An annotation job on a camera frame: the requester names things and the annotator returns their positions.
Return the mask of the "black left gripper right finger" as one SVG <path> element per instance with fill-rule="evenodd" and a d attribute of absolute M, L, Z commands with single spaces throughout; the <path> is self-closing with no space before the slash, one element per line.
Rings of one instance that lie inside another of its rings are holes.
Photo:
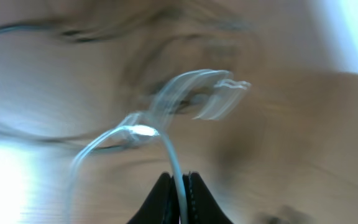
<path fill-rule="evenodd" d="M 183 175 L 189 224 L 233 224 L 197 172 Z"/>

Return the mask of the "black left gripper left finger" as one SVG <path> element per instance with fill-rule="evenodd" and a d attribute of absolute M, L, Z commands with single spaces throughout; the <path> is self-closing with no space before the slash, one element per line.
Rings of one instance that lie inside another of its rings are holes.
<path fill-rule="evenodd" d="M 127 224 L 179 224 L 179 204 L 173 177 L 163 172 Z"/>

